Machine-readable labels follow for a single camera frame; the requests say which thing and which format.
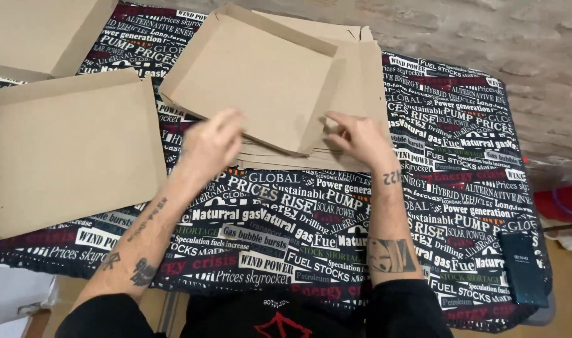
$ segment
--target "black shirt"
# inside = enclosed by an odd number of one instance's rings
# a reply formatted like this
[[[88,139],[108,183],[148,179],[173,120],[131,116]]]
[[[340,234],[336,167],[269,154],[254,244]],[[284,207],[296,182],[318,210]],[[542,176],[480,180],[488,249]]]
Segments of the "black shirt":
[[[181,338],[361,337],[362,327],[337,320],[312,304],[278,290],[192,297]],[[381,283],[366,309],[366,337],[453,337],[436,295],[423,280]],[[154,337],[137,303],[125,294],[97,296],[61,323],[56,338]]]

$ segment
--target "person's left hand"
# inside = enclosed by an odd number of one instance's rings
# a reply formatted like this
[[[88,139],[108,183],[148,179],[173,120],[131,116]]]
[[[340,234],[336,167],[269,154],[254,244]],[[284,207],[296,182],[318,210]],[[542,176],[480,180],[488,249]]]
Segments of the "person's left hand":
[[[196,176],[202,184],[212,180],[240,152],[243,120],[242,112],[228,108],[185,131],[181,156],[171,175]]]

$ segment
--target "forearm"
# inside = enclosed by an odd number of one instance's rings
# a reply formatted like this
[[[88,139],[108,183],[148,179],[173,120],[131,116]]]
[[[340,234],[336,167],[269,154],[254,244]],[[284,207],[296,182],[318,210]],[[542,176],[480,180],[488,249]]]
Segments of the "forearm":
[[[374,286],[395,279],[423,279],[407,222],[401,166],[396,158],[372,168],[367,253]]]
[[[136,301],[150,285],[177,220],[200,190],[193,178],[171,177],[121,236],[80,293],[73,308],[99,295],[128,294]]]

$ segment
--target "black sleeve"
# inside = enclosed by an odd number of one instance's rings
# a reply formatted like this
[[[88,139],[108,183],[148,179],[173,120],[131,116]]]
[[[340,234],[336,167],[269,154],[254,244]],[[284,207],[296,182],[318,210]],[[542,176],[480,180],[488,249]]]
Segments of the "black sleeve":
[[[367,308],[367,338],[450,337],[438,299],[424,280],[378,284]]]
[[[126,294],[103,295],[79,305],[60,323],[55,338],[152,338],[138,304]]]

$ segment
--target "table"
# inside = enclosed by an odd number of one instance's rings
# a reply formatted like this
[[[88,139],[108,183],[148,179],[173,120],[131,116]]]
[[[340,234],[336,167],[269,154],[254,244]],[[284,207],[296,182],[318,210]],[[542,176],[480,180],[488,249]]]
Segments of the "table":
[[[119,4],[79,74],[134,67],[142,78],[153,76],[156,91],[205,18]],[[383,63],[390,131],[426,282],[451,327],[512,328],[537,309],[511,301],[496,234],[532,236],[547,293],[552,270],[505,84],[477,70],[390,52],[383,52]],[[0,79],[0,88],[15,84]],[[170,173],[181,135],[195,119],[155,96]],[[363,318],[371,291],[370,181],[364,173],[230,169],[207,184],[178,222],[152,287],[207,295],[288,288],[343,319]],[[0,264],[89,278],[143,208],[1,240]],[[248,238],[221,238],[224,223]],[[285,239],[288,249],[252,240],[267,234]]]

